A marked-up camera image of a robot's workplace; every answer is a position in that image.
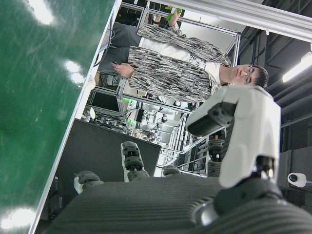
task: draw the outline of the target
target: patterned cardigan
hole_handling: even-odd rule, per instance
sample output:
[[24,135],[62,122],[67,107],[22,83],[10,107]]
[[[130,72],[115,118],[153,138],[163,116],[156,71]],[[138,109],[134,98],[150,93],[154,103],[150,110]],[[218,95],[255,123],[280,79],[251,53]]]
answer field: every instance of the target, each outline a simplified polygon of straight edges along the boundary
[[[231,65],[226,54],[197,38],[186,38],[181,33],[153,25],[143,25],[137,34],[152,40],[176,44],[205,61],[219,62],[227,67]],[[205,101],[220,87],[203,69],[148,49],[131,47],[129,64],[135,70],[129,79],[131,88],[175,100]]]

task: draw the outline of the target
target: green surface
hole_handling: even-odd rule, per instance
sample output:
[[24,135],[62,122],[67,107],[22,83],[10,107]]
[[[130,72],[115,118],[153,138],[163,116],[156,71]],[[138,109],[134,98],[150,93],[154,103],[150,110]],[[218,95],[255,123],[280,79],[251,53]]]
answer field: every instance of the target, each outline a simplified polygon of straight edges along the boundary
[[0,233],[31,227],[114,3],[1,1]]

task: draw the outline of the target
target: security camera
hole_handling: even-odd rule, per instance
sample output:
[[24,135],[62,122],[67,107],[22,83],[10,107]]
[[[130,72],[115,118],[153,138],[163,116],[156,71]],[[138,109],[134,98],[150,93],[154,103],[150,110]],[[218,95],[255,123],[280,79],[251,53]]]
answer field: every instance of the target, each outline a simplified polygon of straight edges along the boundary
[[287,180],[290,184],[303,188],[307,184],[307,178],[305,174],[302,173],[290,173],[287,177]]

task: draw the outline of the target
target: fluorescent light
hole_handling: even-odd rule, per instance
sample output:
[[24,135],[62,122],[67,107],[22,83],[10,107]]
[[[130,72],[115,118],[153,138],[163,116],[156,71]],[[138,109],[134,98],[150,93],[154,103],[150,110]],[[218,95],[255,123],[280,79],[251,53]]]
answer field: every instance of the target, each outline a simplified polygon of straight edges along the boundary
[[298,75],[300,72],[304,71],[311,65],[312,65],[312,53],[308,52],[304,57],[302,57],[301,63],[299,63],[294,68],[292,68],[289,72],[283,75],[283,82],[287,82],[288,80]]

